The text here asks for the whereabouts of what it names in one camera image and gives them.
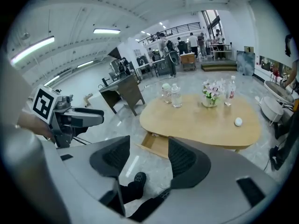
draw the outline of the railing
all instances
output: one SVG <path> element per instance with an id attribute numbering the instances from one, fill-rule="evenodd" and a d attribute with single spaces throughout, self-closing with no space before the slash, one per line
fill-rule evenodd
<path id="1" fill-rule="evenodd" d="M 156 34 L 150 35 L 150 36 L 144 38 L 143 40 L 139 41 L 139 43 L 142 44 L 143 46 L 145 46 L 154 41 L 157 41 L 158 39 L 160 39 L 161 33 L 164 33 L 165 36 L 170 36 L 170 35 L 174 35 L 174 34 L 178 34 L 178 33 L 182 33 L 182 32 L 194 31 L 194 30 L 198 30 L 198 29 L 201 29 L 200 22 L 188 23 L 188 24 L 181 25 L 178 27 L 166 29 L 162 32 L 157 32 Z"/>

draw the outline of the oval table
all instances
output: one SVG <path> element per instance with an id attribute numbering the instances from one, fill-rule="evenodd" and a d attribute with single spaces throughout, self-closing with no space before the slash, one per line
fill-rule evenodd
<path id="1" fill-rule="evenodd" d="M 148 131 L 142 148 L 168 158 L 169 136 L 189 139 L 227 149 L 246 149 L 257 142 L 261 128 L 256 112 L 242 97 L 235 97 L 230 107 L 223 102 L 206 108 L 199 95 L 183 95 L 183 105 L 174 108 L 161 98 L 149 102 L 140 115 L 141 126 Z M 234 121 L 242 118 L 236 127 Z"/>

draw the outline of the table drawer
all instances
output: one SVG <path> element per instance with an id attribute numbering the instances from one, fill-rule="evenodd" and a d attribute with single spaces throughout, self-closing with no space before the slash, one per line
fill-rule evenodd
<path id="1" fill-rule="evenodd" d="M 168 159 L 168 137 L 155 136 L 152 133 L 147 132 L 144 140 L 139 147 Z"/>

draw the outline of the water bottle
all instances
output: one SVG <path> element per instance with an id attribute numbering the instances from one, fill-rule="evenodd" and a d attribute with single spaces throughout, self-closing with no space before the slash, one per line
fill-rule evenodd
<path id="1" fill-rule="evenodd" d="M 227 93 L 226 93 L 226 99 L 224 101 L 224 103 L 227 105 L 227 106 L 231 106 L 232 104 L 232 100 L 235 96 L 235 89 L 236 89 L 236 86 L 235 86 L 235 76 L 232 76 L 230 81 L 229 81 L 229 84 L 228 84 L 228 89 L 227 89 Z"/>
<path id="2" fill-rule="evenodd" d="M 182 96 L 180 90 L 181 88 L 177 86 L 176 83 L 172 84 L 171 100 L 172 100 L 172 106 L 175 108 L 179 108 L 182 106 Z"/>

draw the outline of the fluorescent light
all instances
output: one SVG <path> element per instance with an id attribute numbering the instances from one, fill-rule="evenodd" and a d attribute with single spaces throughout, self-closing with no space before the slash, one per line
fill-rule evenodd
<path id="1" fill-rule="evenodd" d="M 79 65 L 79 66 L 77 66 L 77 68 L 80 68 L 80 67 L 82 67 L 82 66 L 88 65 L 88 64 L 90 64 L 90 63 L 93 63 L 93 61 L 89 61 L 89 62 L 86 62 L 86 63 L 84 63 L 84 64 L 82 64 L 82 65 Z"/>
<path id="2" fill-rule="evenodd" d="M 119 34 L 121 31 L 117 29 L 95 29 L 93 33 L 109 33 L 109 34 Z"/>
<path id="3" fill-rule="evenodd" d="M 57 80 L 58 78 L 59 78 L 59 76 L 56 76 L 55 78 L 51 79 L 46 84 L 44 84 L 44 86 L 47 86 L 48 84 L 52 83 L 53 81 Z"/>
<path id="4" fill-rule="evenodd" d="M 18 61 L 20 61 L 21 59 L 23 59 L 24 57 L 28 56 L 30 53 L 36 51 L 37 49 L 40 49 L 41 47 L 48 45 L 50 43 L 54 42 L 54 36 L 50 36 L 44 40 L 41 40 L 40 42 L 26 48 L 25 50 L 23 50 L 21 53 L 19 53 L 18 55 L 16 55 L 11 61 L 10 63 L 12 65 L 16 64 Z"/>

